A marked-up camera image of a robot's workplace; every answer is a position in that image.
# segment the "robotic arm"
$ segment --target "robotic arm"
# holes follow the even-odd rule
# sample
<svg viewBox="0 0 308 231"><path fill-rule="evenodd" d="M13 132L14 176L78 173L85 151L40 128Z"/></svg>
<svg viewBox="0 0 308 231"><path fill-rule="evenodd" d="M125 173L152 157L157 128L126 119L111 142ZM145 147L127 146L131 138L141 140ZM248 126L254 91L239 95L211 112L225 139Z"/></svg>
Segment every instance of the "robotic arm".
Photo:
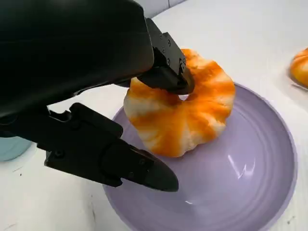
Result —
<svg viewBox="0 0 308 231"><path fill-rule="evenodd" d="M108 84L138 77L152 88L191 93L185 56L131 0L0 2L0 130L47 151L45 165L117 187L121 178L176 191L175 174L150 153L120 139L114 121L76 103L47 108Z"/></svg>

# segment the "white table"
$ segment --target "white table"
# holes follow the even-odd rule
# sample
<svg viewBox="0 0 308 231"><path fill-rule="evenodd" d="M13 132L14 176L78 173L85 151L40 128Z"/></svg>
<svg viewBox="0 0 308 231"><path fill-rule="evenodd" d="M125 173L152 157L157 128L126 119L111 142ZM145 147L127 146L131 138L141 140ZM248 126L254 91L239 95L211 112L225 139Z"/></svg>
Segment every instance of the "white table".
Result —
<svg viewBox="0 0 308 231"><path fill-rule="evenodd" d="M259 93L282 115L294 137L296 190L273 231L308 227L308 93L290 85L290 59L308 47L307 0L188 0L154 18L181 47L216 60L234 79ZM97 88L53 105L81 102L112 118L126 90ZM0 164L0 231L128 231L100 184L47 167L32 146Z"/></svg>

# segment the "screw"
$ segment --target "screw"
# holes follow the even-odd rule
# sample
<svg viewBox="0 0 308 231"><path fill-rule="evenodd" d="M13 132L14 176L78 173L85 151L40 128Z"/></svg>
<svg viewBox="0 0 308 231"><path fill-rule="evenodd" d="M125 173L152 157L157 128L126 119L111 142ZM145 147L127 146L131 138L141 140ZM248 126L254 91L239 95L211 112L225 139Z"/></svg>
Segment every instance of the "screw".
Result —
<svg viewBox="0 0 308 231"><path fill-rule="evenodd" d="M144 159L139 160L139 164L140 164L140 165L144 165L144 163L145 163L145 160L144 160Z"/></svg>
<svg viewBox="0 0 308 231"><path fill-rule="evenodd" d="M180 64L180 67L181 67L182 72L184 72L185 65L184 65L183 63L181 63L181 64Z"/></svg>
<svg viewBox="0 0 308 231"><path fill-rule="evenodd" d="M79 128L80 128L80 122L77 121L77 120L72 121L72 122L71 122L71 128L72 128L73 130L79 129Z"/></svg>
<svg viewBox="0 0 308 231"><path fill-rule="evenodd" d="M130 173L128 174L128 178L134 178L134 173L133 173L133 172L130 172Z"/></svg>
<svg viewBox="0 0 308 231"><path fill-rule="evenodd" d="M57 158L62 158L64 156L64 152L63 151L55 151L54 152L54 155L57 157Z"/></svg>

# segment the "purple bowl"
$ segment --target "purple bowl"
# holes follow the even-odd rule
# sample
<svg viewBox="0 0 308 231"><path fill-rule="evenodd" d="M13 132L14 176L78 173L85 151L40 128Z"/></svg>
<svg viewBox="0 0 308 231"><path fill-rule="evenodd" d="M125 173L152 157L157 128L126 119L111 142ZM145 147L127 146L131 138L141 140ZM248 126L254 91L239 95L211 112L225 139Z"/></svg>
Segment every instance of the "purple bowl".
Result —
<svg viewBox="0 0 308 231"><path fill-rule="evenodd" d="M122 139L144 149L123 109L114 120ZM228 125L213 142L181 158L160 157L179 179L178 192L159 192L123 180L104 186L120 218L133 231L267 230L286 209L296 183L292 136L261 97L236 85Z"/></svg>

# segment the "orange object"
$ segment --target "orange object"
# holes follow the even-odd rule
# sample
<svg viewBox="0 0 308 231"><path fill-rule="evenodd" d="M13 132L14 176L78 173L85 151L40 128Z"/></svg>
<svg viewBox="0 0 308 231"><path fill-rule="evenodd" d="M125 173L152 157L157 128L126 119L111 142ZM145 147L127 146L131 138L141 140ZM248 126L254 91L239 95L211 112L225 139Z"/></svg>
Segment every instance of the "orange object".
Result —
<svg viewBox="0 0 308 231"><path fill-rule="evenodd" d="M184 49L195 88L182 101L166 90L131 80L125 113L144 145L153 153L179 157L198 144L219 136L226 126L235 96L231 78L214 61Z"/></svg>
<svg viewBox="0 0 308 231"><path fill-rule="evenodd" d="M308 87L308 48L294 57L290 72L298 82Z"/></svg>

